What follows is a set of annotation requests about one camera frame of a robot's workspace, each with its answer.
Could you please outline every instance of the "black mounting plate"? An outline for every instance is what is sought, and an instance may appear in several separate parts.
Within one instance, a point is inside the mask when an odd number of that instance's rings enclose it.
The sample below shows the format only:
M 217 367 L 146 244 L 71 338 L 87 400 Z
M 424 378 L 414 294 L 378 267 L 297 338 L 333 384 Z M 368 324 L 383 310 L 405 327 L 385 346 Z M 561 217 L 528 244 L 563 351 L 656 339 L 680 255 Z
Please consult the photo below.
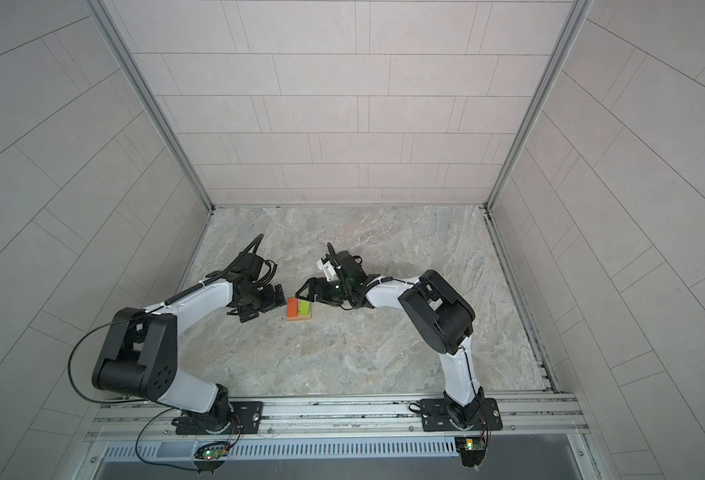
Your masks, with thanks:
M 443 398 L 423 398 L 419 400 L 422 410 L 434 412 L 436 416 L 421 416 L 421 426 L 425 432 L 466 432 L 453 426 L 448 418 L 448 410 L 446 409 L 446 401 Z M 499 412 L 499 406 L 494 398 L 483 398 L 481 404 L 480 417 L 488 424 L 489 429 L 501 430 L 501 416 L 495 416 L 493 412 Z M 469 431 L 476 432 L 483 430 L 480 427 L 480 419 L 470 428 Z
M 262 407 L 264 406 L 261 402 L 230 402 L 232 405 L 232 413 L 237 415 L 240 419 L 242 425 L 241 433 L 254 434 L 259 430 L 259 424 L 262 420 Z M 229 435 L 232 432 L 233 426 L 236 428 L 234 434 L 237 435 L 238 430 L 236 423 L 231 422 L 227 427 L 224 428 L 222 432 L 217 435 Z M 203 428 L 196 427 L 176 427 L 176 435 L 211 435 Z

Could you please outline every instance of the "marble-patterned tabletop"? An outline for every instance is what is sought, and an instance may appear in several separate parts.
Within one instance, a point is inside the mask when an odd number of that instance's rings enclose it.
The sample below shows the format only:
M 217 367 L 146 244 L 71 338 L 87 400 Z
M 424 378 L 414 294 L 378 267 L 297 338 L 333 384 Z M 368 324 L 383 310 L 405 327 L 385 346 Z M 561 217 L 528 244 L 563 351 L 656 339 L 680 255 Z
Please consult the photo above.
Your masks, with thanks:
M 223 208 L 214 213 L 188 284 L 226 266 L 256 235 L 278 264 L 286 297 L 331 242 L 360 255 L 367 274 L 395 278 L 433 269 L 472 305 L 473 356 L 487 390 L 543 389 L 533 353 L 477 206 Z M 312 319 L 286 308 L 239 323 L 220 309 L 180 339 L 180 365 L 232 396 L 441 392 L 437 353 L 401 310 L 344 311 L 312 304 Z

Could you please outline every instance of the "vertical metal rail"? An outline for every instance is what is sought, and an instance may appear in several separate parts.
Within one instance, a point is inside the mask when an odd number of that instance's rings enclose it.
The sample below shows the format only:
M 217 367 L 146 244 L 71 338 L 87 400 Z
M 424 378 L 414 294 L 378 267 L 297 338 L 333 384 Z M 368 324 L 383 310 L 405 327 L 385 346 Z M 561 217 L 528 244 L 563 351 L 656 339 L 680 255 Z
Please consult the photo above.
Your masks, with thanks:
M 168 146 L 176 162 L 182 168 L 184 176 L 187 177 L 187 180 L 195 187 L 195 191 L 204 202 L 210 214 L 213 211 L 213 202 L 195 173 L 190 159 L 188 159 L 184 153 L 184 149 L 182 149 L 179 140 L 177 140 L 174 130 L 170 127 L 168 120 L 166 120 L 163 111 L 160 109 L 154 95 L 150 91 L 150 87 L 147 85 L 139 68 L 136 66 L 134 57 L 128 51 L 128 48 L 126 48 L 126 44 L 120 37 L 120 33 L 118 33 L 110 14 L 101 0 L 84 0 L 84 4 L 91 18 L 94 20 L 94 23 L 97 25 L 97 29 L 102 34 L 104 41 L 108 44 L 110 51 L 117 60 L 118 65 L 126 74 L 128 82 L 134 88 L 136 96 L 139 97 L 144 109 L 150 116 L 150 120 L 152 120 L 155 128 L 157 128 L 160 133 L 160 137 L 166 143 L 166 146 Z
M 539 112 L 544 106 L 544 101 L 547 100 L 549 91 L 555 83 L 555 78 L 563 67 L 563 62 L 566 60 L 571 44 L 577 37 L 577 33 L 584 22 L 584 18 L 587 16 L 587 9 L 591 1 L 592 0 L 573 0 L 566 22 L 563 24 L 563 30 L 560 32 L 557 42 L 555 42 L 555 47 L 552 54 L 549 56 L 547 66 L 544 69 L 542 78 L 539 80 L 539 85 L 533 93 L 531 103 L 528 105 L 528 110 L 526 110 L 523 121 L 520 123 L 520 127 L 515 134 L 512 147 L 510 147 L 507 158 L 502 164 L 499 177 L 491 189 L 491 196 L 488 197 L 488 202 L 486 202 L 486 209 L 489 214 L 493 213 L 493 207 L 499 200 L 502 187 L 507 182 L 507 178 L 510 177 L 512 167 L 520 156 L 520 151 L 523 149 L 526 139 L 528 139 L 528 135 L 533 127 L 533 121 L 536 120 L 537 115 L 539 115 Z

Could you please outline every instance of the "beige tile wall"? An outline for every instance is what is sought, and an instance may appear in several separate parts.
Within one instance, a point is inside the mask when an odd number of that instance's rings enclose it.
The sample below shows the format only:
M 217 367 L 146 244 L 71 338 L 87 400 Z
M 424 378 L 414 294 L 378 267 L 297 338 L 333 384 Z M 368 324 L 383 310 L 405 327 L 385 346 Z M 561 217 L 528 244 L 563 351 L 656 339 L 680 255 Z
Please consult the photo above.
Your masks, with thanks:
M 705 1 L 593 3 L 492 215 L 611 475 L 705 478 Z
M 484 202 L 570 7 L 105 3 L 217 204 Z
M 94 418 L 73 345 L 167 298 L 206 217 L 80 1 L 0 0 L 0 478 L 66 478 Z

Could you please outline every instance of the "thin wire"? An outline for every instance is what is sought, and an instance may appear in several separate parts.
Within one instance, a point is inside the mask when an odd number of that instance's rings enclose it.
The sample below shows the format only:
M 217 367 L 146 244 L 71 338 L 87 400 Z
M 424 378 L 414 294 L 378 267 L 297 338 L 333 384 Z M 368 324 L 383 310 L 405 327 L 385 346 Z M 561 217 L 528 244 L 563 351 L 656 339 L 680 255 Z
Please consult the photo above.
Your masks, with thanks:
M 155 310 L 151 310 L 150 312 L 145 312 L 144 315 L 149 315 L 150 313 L 156 312 L 156 311 L 164 308 L 165 306 L 166 305 L 161 305 L 161 306 L 157 307 Z M 132 317 L 132 318 L 129 318 L 126 320 L 118 320 L 117 322 L 109 322 L 109 323 L 105 323 L 104 325 L 99 325 L 97 328 L 95 328 L 95 329 L 91 330 L 90 332 L 86 333 L 85 335 L 83 335 L 80 338 L 80 340 L 78 341 L 78 343 L 76 343 L 75 346 L 72 347 L 72 352 L 70 352 L 70 358 L 67 360 L 67 376 L 70 379 L 70 386 L 72 386 L 72 389 L 75 390 L 75 393 L 77 393 L 78 396 L 80 398 L 82 398 L 83 400 L 85 400 L 87 402 L 91 402 L 91 403 L 98 403 L 100 405 L 113 405 L 115 403 L 146 402 L 146 400 L 144 398 L 138 398 L 136 400 L 113 400 L 113 401 L 94 400 L 93 398 L 88 398 L 80 390 L 78 390 L 78 388 L 75 386 L 75 380 L 73 380 L 73 378 L 72 378 L 72 359 L 75 356 L 75 352 L 78 350 L 78 347 L 80 346 L 80 344 L 83 343 L 83 341 L 86 340 L 91 333 L 94 333 L 97 330 L 103 329 L 106 326 L 116 325 L 117 323 L 126 323 L 126 322 L 130 322 L 132 320 L 137 320 L 137 319 Z
M 199 474 L 202 472 L 199 468 L 187 468 L 187 467 L 180 467 L 176 465 L 171 465 L 170 463 L 155 463 L 155 462 L 148 462 L 144 458 L 142 458 L 141 455 L 139 455 L 139 438 L 141 438 L 142 434 L 146 430 L 147 427 L 150 426 L 150 423 L 154 422 L 156 418 L 159 416 L 163 415 L 166 412 L 170 412 L 171 410 L 175 410 L 176 408 L 171 407 L 171 408 L 166 408 L 163 410 L 161 413 L 155 415 L 153 418 L 150 419 L 149 422 L 146 423 L 146 425 L 142 428 L 142 430 L 139 432 L 139 435 L 136 436 L 136 442 L 134 443 L 134 452 L 136 453 L 136 457 L 141 460 L 142 462 L 146 463 L 147 465 L 155 465 L 155 466 L 163 466 L 163 467 L 171 467 L 171 468 L 176 468 L 177 470 L 186 470 L 187 472 L 198 472 Z

